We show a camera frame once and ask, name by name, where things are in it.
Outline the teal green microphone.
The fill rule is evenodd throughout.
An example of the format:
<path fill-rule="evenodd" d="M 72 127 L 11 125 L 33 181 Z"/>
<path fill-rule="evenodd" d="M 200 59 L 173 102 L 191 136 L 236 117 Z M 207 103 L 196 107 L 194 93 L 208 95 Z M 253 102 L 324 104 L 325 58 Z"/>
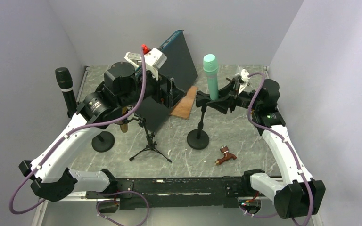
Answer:
<path fill-rule="evenodd" d="M 219 65 L 214 54 L 207 54 L 203 57 L 203 70 L 207 76 L 209 96 L 211 100 L 217 100 L 219 98 L 217 79 L 218 68 Z"/>

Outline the black round base mic stand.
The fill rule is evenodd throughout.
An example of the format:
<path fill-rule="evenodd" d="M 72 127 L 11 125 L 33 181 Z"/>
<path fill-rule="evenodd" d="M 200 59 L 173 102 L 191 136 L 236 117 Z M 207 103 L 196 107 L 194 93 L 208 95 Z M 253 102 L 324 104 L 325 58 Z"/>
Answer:
<path fill-rule="evenodd" d="M 188 145 L 195 150 L 202 150 L 209 144 L 209 136 L 203 131 L 203 120 L 206 113 L 206 105 L 201 106 L 201 118 L 197 129 L 191 130 L 187 135 Z"/>

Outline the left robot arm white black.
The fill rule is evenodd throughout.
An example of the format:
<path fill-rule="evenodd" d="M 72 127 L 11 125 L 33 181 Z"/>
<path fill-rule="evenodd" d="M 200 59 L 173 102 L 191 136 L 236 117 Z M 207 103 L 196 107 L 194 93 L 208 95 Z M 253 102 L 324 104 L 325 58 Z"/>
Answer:
<path fill-rule="evenodd" d="M 32 181 L 33 193 L 48 201 L 56 202 L 79 191 L 112 197 L 118 186 L 109 170 L 85 172 L 70 169 L 69 164 L 88 143 L 103 145 L 108 125 L 127 121 L 124 109 L 132 113 L 146 98 L 173 109 L 184 96 L 184 90 L 177 88 L 172 78 L 155 76 L 147 65 L 114 63 L 96 90 L 73 109 L 60 136 L 39 157 L 20 163 L 19 169 Z"/>

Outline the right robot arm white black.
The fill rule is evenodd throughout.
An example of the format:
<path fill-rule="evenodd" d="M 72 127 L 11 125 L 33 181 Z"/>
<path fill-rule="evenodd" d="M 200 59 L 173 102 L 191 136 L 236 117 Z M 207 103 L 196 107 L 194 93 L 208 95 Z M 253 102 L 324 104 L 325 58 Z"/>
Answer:
<path fill-rule="evenodd" d="M 313 178 L 290 140 L 286 123 L 277 107 L 279 84 L 263 78 L 258 89 L 246 92 L 247 84 L 248 80 L 238 75 L 217 90 L 218 98 L 215 100 L 209 94 L 198 92 L 196 107 L 202 113 L 210 107 L 223 114 L 233 112 L 236 107 L 247 109 L 247 119 L 269 146 L 282 181 L 271 178 L 262 169 L 247 170 L 241 177 L 242 192 L 246 195 L 262 194 L 270 199 L 282 219 L 309 219 L 319 212 L 326 187 L 323 181 Z"/>

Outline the gold microphone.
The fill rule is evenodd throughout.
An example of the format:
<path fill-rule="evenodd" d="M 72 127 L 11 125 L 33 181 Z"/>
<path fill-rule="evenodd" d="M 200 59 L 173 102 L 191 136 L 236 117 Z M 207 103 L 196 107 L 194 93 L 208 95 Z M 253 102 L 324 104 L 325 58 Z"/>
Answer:
<path fill-rule="evenodd" d="M 128 107 L 124 107 L 122 109 L 122 116 L 126 115 L 128 113 Z M 128 131 L 128 122 L 127 122 L 127 118 L 123 119 L 122 121 L 120 121 L 118 123 L 118 125 L 120 126 L 120 130 L 123 133 L 126 133 Z"/>

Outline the black stand with black microphone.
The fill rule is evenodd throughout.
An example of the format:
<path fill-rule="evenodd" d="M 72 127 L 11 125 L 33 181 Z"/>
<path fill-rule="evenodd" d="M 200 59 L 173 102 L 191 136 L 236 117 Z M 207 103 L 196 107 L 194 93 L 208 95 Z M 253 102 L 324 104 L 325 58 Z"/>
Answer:
<path fill-rule="evenodd" d="M 115 144 L 115 137 L 112 133 L 103 131 L 96 135 L 92 141 L 91 146 L 94 151 L 104 153 L 109 151 Z"/>

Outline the black microphone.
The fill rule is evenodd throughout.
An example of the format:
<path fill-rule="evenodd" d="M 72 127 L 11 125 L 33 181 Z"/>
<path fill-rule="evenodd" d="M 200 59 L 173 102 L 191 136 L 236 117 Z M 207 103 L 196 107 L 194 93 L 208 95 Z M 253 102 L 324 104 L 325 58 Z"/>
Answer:
<path fill-rule="evenodd" d="M 69 118 L 76 112 L 77 102 L 74 95 L 72 76 L 66 67 L 59 67 L 55 70 L 55 77 L 58 86 L 63 94 Z"/>

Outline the wooden board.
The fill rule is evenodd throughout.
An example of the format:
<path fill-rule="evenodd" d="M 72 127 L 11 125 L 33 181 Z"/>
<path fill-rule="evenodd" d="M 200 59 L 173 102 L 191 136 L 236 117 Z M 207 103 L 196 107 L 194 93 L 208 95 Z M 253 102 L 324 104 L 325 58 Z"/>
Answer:
<path fill-rule="evenodd" d="M 191 86 L 186 93 L 186 96 L 180 100 L 180 102 L 175 106 L 169 115 L 188 120 L 195 102 L 197 89 L 197 86 Z"/>

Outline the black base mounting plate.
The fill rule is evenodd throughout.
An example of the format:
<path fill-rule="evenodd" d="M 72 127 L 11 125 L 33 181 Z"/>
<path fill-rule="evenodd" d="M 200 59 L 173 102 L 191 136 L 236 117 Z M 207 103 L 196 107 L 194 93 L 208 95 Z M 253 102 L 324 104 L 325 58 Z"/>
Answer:
<path fill-rule="evenodd" d="M 87 191 L 87 199 L 113 199 L 121 210 L 221 206 L 237 208 L 239 202 L 256 204 L 264 197 L 243 189 L 241 177 L 118 178 L 118 194 Z"/>

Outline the blue network switch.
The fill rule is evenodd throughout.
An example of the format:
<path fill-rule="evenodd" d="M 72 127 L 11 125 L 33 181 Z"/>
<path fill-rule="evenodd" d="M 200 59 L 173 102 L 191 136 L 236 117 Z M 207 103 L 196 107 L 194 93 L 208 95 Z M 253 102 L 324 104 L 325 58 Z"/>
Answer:
<path fill-rule="evenodd" d="M 184 30 L 176 30 L 158 48 L 167 56 L 166 62 L 158 70 L 159 75 L 174 79 L 175 86 L 181 90 L 181 99 L 197 79 L 196 67 L 183 32 Z M 156 132 L 167 121 L 173 109 L 168 109 L 145 94 L 136 113 L 146 119 L 149 131 Z"/>

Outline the white metal bracket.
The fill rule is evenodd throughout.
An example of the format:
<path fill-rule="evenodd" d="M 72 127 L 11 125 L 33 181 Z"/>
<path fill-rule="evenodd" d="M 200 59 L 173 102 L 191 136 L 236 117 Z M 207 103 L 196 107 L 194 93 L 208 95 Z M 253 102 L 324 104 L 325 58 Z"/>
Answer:
<path fill-rule="evenodd" d="M 141 54 L 139 54 L 139 53 L 127 52 L 124 56 L 124 59 L 128 63 L 132 64 L 134 66 L 135 70 L 142 67 Z"/>

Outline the black tripod shock mount stand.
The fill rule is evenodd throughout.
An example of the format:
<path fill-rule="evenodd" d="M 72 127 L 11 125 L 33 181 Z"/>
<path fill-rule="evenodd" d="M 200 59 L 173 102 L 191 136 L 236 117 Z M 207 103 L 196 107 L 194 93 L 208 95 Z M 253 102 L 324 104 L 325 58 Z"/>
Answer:
<path fill-rule="evenodd" d="M 141 115 L 135 113 L 134 116 L 132 117 L 132 119 L 129 120 L 129 122 L 131 122 L 131 121 L 138 121 L 138 125 L 144 129 L 145 134 L 146 134 L 147 145 L 145 146 L 144 149 L 142 149 L 141 151 L 136 153 L 134 156 L 130 157 L 129 161 L 133 161 L 135 159 L 135 157 L 137 157 L 139 154 L 141 154 L 143 152 L 153 151 L 153 152 L 163 156 L 169 163 L 172 163 L 172 161 L 168 157 L 166 157 L 161 151 L 159 151 L 156 148 L 157 142 L 154 141 L 155 134 L 154 134 L 154 132 L 149 133 L 149 130 L 146 125 L 146 119 L 144 117 L 142 117 Z"/>

